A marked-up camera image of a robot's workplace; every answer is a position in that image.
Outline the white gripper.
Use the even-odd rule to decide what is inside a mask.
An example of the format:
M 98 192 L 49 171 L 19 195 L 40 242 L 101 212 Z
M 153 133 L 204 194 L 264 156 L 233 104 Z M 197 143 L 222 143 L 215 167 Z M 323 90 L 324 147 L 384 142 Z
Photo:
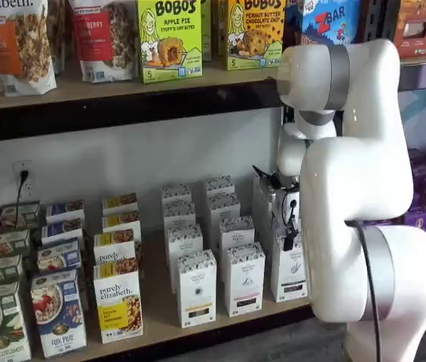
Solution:
M 283 241 L 285 252 L 292 250 L 298 236 L 298 229 L 301 228 L 299 202 L 298 181 L 294 181 L 290 187 L 283 187 L 276 191 L 273 214 L 279 225 L 285 227 L 286 234 Z

